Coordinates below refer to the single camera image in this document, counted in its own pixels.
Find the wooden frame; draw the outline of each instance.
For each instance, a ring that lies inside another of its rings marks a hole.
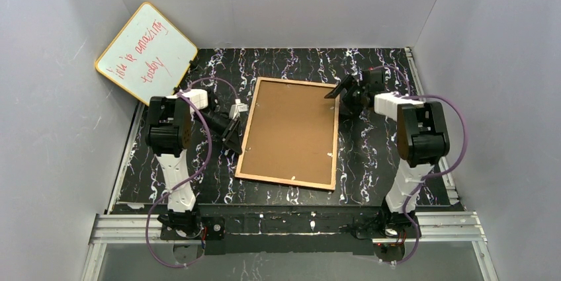
[[[245,133],[243,136],[243,143],[241,145],[242,154],[240,155],[237,167],[236,167],[236,177],[240,179],[249,179],[249,180],[257,180],[257,181],[266,181],[266,182],[275,182],[287,185],[296,185],[296,186],[307,186],[313,188],[322,188],[326,190],[334,190],[335,189],[335,175],[337,170],[337,141],[338,141],[338,129],[339,129],[339,97],[334,99],[333,104],[333,147],[331,151],[331,181],[329,184],[322,184],[317,182],[307,182],[307,181],[298,181],[296,179],[282,179],[278,177],[267,177],[263,175],[253,175],[242,173],[241,168],[243,165],[243,158],[246,153],[246,146],[248,142],[248,138],[251,131],[251,123],[253,121],[253,114],[255,112],[255,106],[257,104],[257,99],[259,96],[259,87],[261,86],[262,82],[274,82],[274,83],[285,83],[285,84],[295,84],[295,85],[307,85],[307,86],[315,86],[315,87],[325,87],[325,88],[334,88],[337,85],[334,84],[324,84],[324,83],[313,83],[309,81],[293,81],[290,79],[276,79],[276,78],[265,78],[265,77],[258,77],[257,84],[255,86],[255,92],[253,94],[253,101],[251,102],[251,108],[249,110],[249,118],[247,120],[247,126],[245,127]]]

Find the cable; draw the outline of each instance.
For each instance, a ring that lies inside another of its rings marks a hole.
[[[399,76],[401,76],[401,78],[405,81],[405,84],[407,85],[407,95],[411,95],[411,86],[409,84],[409,79],[405,76],[405,74],[403,74],[399,68],[393,66],[393,65],[380,65],[380,66],[376,66],[374,68],[370,68],[371,71],[375,71],[377,69],[380,68],[390,68],[393,69]]]
[[[402,240],[400,245],[403,245],[405,243],[405,239],[407,239],[407,231],[404,231],[404,239]]]
[[[407,204],[409,203],[409,201],[411,200],[411,197],[415,194],[417,194],[417,192],[419,192],[421,190],[421,187],[423,186],[423,183],[425,182],[425,180],[427,179],[433,179],[435,177],[441,177],[443,175],[446,175],[450,172],[452,172],[453,170],[455,170],[458,165],[460,165],[460,162],[462,162],[462,160],[464,159],[464,156],[466,155],[466,150],[468,148],[468,129],[466,127],[466,120],[464,118],[464,115],[462,115],[462,113],[460,112],[460,110],[458,109],[458,107],[456,107],[456,105],[441,96],[437,96],[437,95],[421,95],[421,96],[408,96],[408,97],[404,97],[405,99],[422,99],[422,98],[432,98],[432,99],[439,99],[445,103],[447,103],[450,107],[452,107],[452,109],[456,112],[456,114],[458,114],[458,117],[460,118],[460,122],[462,123],[462,131],[463,131],[463,144],[462,144],[462,151],[460,151],[460,155],[458,156],[458,159],[456,160],[456,162],[454,162],[454,164],[452,164],[451,167],[449,167],[446,171],[441,171],[438,173],[434,173],[434,174],[427,174],[424,177],[421,177],[421,183],[419,183],[417,185],[417,187],[415,187],[415,189],[413,189],[411,191],[411,193],[409,194],[409,196],[407,196],[407,198],[405,199],[402,211],[405,215],[405,217],[411,222],[411,224],[413,225],[413,227],[415,228],[415,245],[413,246],[413,249],[411,250],[411,252],[408,253],[408,255],[403,258],[400,261],[392,261],[392,264],[402,264],[404,262],[406,262],[407,260],[411,259],[411,257],[413,256],[413,254],[415,254],[415,252],[417,251],[417,247],[419,246],[419,236],[420,236],[420,232],[419,232],[419,226],[417,225],[417,223],[415,223],[415,221],[413,220],[413,218],[411,218],[411,216],[409,216],[409,214],[407,214]]]
[[[196,235],[194,235],[194,236],[192,236],[192,237],[185,237],[185,238],[187,238],[187,239],[195,239],[195,238],[197,238],[198,236],[200,236],[200,233],[202,233],[203,230],[204,230],[204,228],[201,227],[200,230],[198,231],[198,233],[197,233]]]
[[[202,250],[204,250],[204,240],[206,239],[206,230],[207,228],[204,228],[204,233],[202,234],[202,237],[200,238],[200,246],[202,247]]]
[[[225,79],[222,79],[222,78],[218,78],[218,77],[203,77],[203,78],[199,78],[199,79],[197,79],[196,81],[192,81],[192,82],[189,84],[189,88],[191,88],[191,87],[192,87],[194,84],[196,84],[196,83],[200,83],[201,81],[212,81],[212,80],[221,81],[221,82],[223,82],[223,83],[228,84],[228,86],[230,86],[230,89],[231,89],[232,92],[234,93],[234,96],[236,96],[236,99],[239,99],[239,97],[238,97],[238,95],[237,95],[236,88],[234,88],[234,86],[233,86],[229,81],[227,81],[227,80],[225,80]]]
[[[395,242],[392,246],[397,246],[397,245],[399,245],[399,244],[400,244],[401,238],[402,238],[402,233],[399,233],[399,234],[398,234],[398,240],[396,240],[396,242]]]
[[[202,171],[206,168],[206,166],[208,165],[208,162],[210,161],[210,156],[212,155],[212,138],[210,137],[210,129],[208,128],[208,124],[206,123],[206,121],[204,120],[204,117],[202,116],[202,114],[200,113],[200,111],[198,110],[198,108],[189,100],[189,98],[184,97],[181,93],[178,93],[177,96],[181,99],[183,99],[189,106],[191,106],[191,108],[193,108],[194,113],[198,116],[198,118],[200,119],[200,122],[202,123],[202,127],[204,128],[204,131],[206,132],[206,139],[208,140],[208,154],[206,155],[206,159],[204,160],[202,166],[196,170],[196,172],[191,175],[190,177],[188,177],[187,179],[181,181],[180,183],[178,183],[177,185],[175,185],[169,192],[166,192],[164,195],[162,195],[160,198],[158,198],[158,200],[156,200],[154,202],[154,204],[152,205],[152,207],[150,208],[150,210],[148,210],[148,217],[146,218],[146,230],[144,231],[144,237],[146,238],[146,245],[148,246],[148,250],[150,250],[150,253],[152,254],[152,257],[159,263],[161,263],[164,266],[167,266],[169,268],[184,268],[187,266],[192,265],[193,263],[195,263],[196,261],[198,261],[201,257],[195,259],[194,261],[191,261],[189,263],[184,263],[184,264],[169,264],[163,260],[161,260],[156,253],[154,252],[154,249],[152,249],[152,246],[150,245],[150,238],[148,237],[148,227],[150,225],[150,216],[152,215],[153,211],[155,210],[156,206],[158,204],[160,204],[164,199],[166,199],[169,195],[171,195],[171,193],[173,193],[175,190],[177,190],[178,188],[180,188],[181,186],[183,186],[185,183],[192,181],[194,178],[196,178],[197,176],[199,176]]]

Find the whiteboard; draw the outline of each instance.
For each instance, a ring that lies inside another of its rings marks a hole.
[[[153,96],[173,93],[196,53],[196,46],[145,2],[95,62],[95,69],[148,105]]]

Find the whiteboard frame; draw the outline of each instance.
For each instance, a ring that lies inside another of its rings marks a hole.
[[[113,77],[111,77],[110,75],[106,74],[103,70],[99,69],[99,62],[101,61],[101,59],[103,58],[103,56],[105,55],[105,53],[107,53],[107,51],[109,51],[109,49],[111,48],[111,46],[113,46],[113,43],[115,43],[115,41],[119,38],[119,36],[121,35],[121,33],[124,31],[124,29],[129,25],[130,21],[132,21],[132,19],[134,19],[134,17],[136,16],[136,14],[138,13],[138,11],[140,11],[140,9],[142,9],[142,7],[144,7],[145,5],[149,5],[150,7],[152,7],[152,9],[154,9],[154,11],[156,11],[159,15],[161,15],[162,18],[164,18],[164,20],[166,20],[169,24],[171,24],[171,26],[173,26],[173,28],[179,32],[179,34],[181,34],[181,36],[183,36],[185,38],[185,40],[188,40],[195,48],[196,52],[193,56],[193,58],[191,59],[191,61],[194,61],[194,59],[196,58],[196,55],[198,54],[198,48],[196,45],[193,44],[193,42],[191,42],[191,40],[189,40],[184,34],[183,32],[181,32],[172,22],[170,22],[164,15],[161,14],[161,12],[159,12],[158,9],[156,9],[156,7],[154,7],[154,5],[152,5],[150,2],[143,2],[140,7],[138,7],[138,9],[136,9],[136,11],[134,12],[134,14],[130,17],[130,19],[128,19],[128,21],[126,22],[126,24],[121,28],[121,31],[119,31],[119,33],[115,36],[115,38],[113,39],[113,41],[111,41],[111,43],[109,44],[109,46],[107,46],[107,48],[105,49],[105,51],[103,51],[103,53],[99,56],[99,58],[97,58],[97,60],[94,63],[94,67],[95,70],[97,70],[101,75],[105,76],[107,79],[109,79],[110,81],[112,81],[113,83],[117,84],[117,86],[121,87],[122,89],[124,89],[127,93],[131,94],[134,96],[134,98],[138,99],[140,102],[142,102],[143,104],[145,104],[146,106],[149,106],[150,104],[148,102],[145,102],[144,100],[142,100],[137,94],[133,93],[132,91],[130,91],[128,88],[126,88],[125,86],[121,85],[116,79],[114,79]],[[187,72],[189,71],[189,68],[191,68],[191,62],[189,62],[189,65],[187,66],[187,68],[185,69],[185,71],[183,72],[183,74],[181,75],[181,78],[179,79],[179,81],[177,82],[177,84],[175,86],[173,86],[172,89],[174,87],[178,87],[179,84],[181,84],[181,81],[183,80],[183,78],[185,77],[185,74],[187,74]]]

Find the metal extrusion frame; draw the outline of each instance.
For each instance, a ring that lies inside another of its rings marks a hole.
[[[146,242],[146,215],[99,215],[96,217],[82,280],[97,280],[108,244],[143,244]],[[418,212],[421,242],[471,241],[485,281],[496,281],[497,274],[487,250],[487,237],[476,212]],[[198,240],[161,240],[161,223],[150,221],[151,243],[199,245]],[[372,239],[385,243],[387,239]]]

